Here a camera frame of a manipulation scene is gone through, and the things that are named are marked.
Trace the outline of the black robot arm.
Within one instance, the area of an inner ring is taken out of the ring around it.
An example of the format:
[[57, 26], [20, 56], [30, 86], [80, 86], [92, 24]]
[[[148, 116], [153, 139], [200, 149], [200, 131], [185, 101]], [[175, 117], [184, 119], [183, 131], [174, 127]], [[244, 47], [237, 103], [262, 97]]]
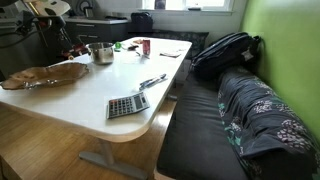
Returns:
[[64, 0], [0, 0], [1, 7], [7, 7], [21, 1], [26, 10], [21, 10], [16, 16], [16, 27], [14, 32], [5, 33], [5, 36], [18, 35], [22, 39], [8, 45], [2, 46], [10, 57], [18, 57], [21, 50], [10, 52], [9, 49], [23, 42], [35, 33], [43, 33], [51, 29], [56, 33], [59, 40], [67, 43], [67, 49], [61, 52], [61, 57], [70, 59], [72, 55], [72, 42], [65, 32], [66, 22], [62, 15], [71, 9]]

